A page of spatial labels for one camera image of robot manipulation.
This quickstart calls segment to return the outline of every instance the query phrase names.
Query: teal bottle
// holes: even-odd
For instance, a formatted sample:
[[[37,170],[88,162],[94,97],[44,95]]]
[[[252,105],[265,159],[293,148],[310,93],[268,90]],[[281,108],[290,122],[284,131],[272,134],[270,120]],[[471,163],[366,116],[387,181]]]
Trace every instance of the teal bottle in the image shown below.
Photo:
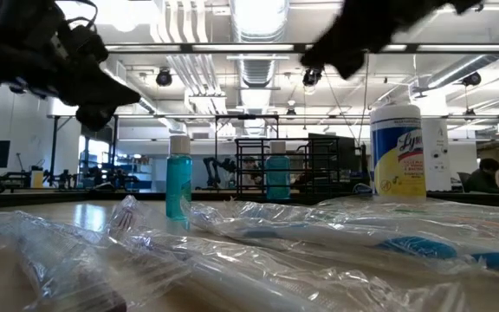
[[[166,162],[166,216],[172,220],[186,220],[181,203],[191,202],[190,137],[173,135]]]
[[[271,141],[273,154],[286,153],[286,141]],[[272,155],[265,161],[267,171],[267,199],[290,199],[290,159],[284,155]]]

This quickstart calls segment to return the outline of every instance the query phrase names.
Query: wire rack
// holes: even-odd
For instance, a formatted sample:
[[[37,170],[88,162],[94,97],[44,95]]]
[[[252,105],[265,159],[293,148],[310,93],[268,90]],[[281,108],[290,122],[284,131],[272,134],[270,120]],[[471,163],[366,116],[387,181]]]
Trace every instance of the wire rack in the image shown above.
[[[285,153],[271,153],[270,142],[286,141]],[[340,169],[338,138],[304,139],[236,139],[237,145],[237,198],[264,200],[267,188],[286,185],[267,185],[269,172],[286,172],[284,169],[267,169],[269,156],[287,156],[290,159],[290,197],[292,199],[334,198],[343,192],[348,174]]]

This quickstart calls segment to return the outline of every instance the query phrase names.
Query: desk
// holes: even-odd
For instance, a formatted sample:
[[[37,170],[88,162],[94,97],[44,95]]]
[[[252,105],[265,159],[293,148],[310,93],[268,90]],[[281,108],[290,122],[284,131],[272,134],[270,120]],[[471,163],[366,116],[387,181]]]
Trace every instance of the desk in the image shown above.
[[[8,207],[0,211],[20,209],[48,220],[73,224],[89,230],[98,230],[108,221],[113,206],[117,201],[84,201],[76,203],[59,203],[45,205]],[[164,211],[165,203],[161,201],[148,202],[156,209]],[[198,237],[213,237],[211,234],[192,229],[191,235]],[[340,270],[362,270],[368,276],[378,276],[390,284],[399,287],[421,287],[426,284],[451,282],[447,276],[399,275],[393,272],[371,269],[362,265],[318,261],[325,267],[336,267]],[[466,289],[472,307],[471,311],[499,311],[499,278],[493,276],[466,276],[461,282]],[[18,269],[14,255],[0,251],[0,311],[18,311],[21,307],[34,300],[34,292]],[[166,295],[149,302],[143,309],[133,311],[184,312],[184,311],[217,311],[209,303],[191,295],[191,292],[181,286],[176,287]]]

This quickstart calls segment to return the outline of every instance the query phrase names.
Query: plastic wrap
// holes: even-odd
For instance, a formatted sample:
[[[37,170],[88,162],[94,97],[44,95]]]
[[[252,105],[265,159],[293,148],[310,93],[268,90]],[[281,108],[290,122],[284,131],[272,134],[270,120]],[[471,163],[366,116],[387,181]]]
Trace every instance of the plastic wrap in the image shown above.
[[[188,274],[170,252],[134,250],[19,211],[0,213],[0,249],[18,255],[36,292],[27,310],[126,311]]]
[[[327,250],[360,246],[389,250],[447,270],[479,263],[499,270],[499,208],[446,202],[377,204],[343,199],[319,207],[230,202],[223,209],[185,205],[191,223],[218,235],[271,246],[288,240]]]
[[[125,202],[112,220],[148,206]],[[338,271],[243,244],[145,231],[112,221],[108,230],[137,250],[168,250],[191,267],[183,280],[192,294],[228,311],[466,311],[458,283],[401,289],[358,270]]]

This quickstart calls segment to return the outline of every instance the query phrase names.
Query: workstation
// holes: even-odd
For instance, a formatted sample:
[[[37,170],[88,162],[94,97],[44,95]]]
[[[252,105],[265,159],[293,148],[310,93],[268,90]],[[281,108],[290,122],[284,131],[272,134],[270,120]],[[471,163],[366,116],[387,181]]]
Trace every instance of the workstation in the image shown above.
[[[1,87],[0,311],[499,310],[499,3],[346,75],[305,59],[338,1],[89,2],[139,101]]]

